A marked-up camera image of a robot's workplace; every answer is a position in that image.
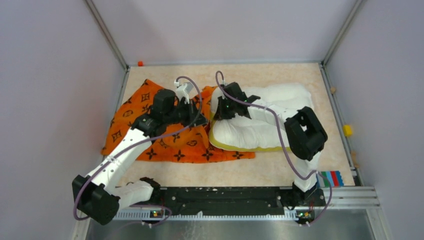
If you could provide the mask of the white pillow yellow edge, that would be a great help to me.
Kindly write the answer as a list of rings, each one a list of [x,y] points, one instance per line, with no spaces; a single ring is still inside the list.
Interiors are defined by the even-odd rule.
[[[312,95],[300,83],[281,83],[266,87],[243,86],[246,95],[284,108],[282,116],[290,118],[303,107],[314,108]],[[279,151],[282,149],[277,128],[265,121],[236,115],[232,119],[213,120],[210,143],[220,149],[239,152]]]

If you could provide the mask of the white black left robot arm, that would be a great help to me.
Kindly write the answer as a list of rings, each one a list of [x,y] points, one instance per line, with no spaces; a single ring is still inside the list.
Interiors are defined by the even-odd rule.
[[[72,181],[73,214],[78,211],[101,225],[108,224],[121,209],[144,202],[154,207],[160,202],[155,182],[147,177],[117,187],[118,182],[137,157],[157,140],[168,136],[167,126],[182,124],[185,129],[207,123],[190,100],[190,90],[180,86],[175,91],[159,90],[148,112],[138,116],[115,149],[86,176],[77,175]]]

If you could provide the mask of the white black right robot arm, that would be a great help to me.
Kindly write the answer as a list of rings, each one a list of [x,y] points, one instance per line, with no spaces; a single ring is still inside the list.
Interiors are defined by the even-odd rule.
[[[228,123],[236,117],[260,121],[274,126],[279,143],[296,178],[293,200],[299,206],[307,206],[314,198],[318,160],[316,154],[324,149],[328,135],[315,112],[303,107],[292,114],[288,109],[261,100],[259,96],[246,96],[236,82],[219,85],[221,96],[217,98],[217,110],[213,119]]]

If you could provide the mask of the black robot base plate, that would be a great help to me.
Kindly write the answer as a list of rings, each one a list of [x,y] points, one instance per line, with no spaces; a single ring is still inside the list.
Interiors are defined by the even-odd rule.
[[[265,216],[283,215],[289,210],[324,207],[322,189],[302,193],[292,187],[161,187],[137,207],[167,207],[173,216]]]

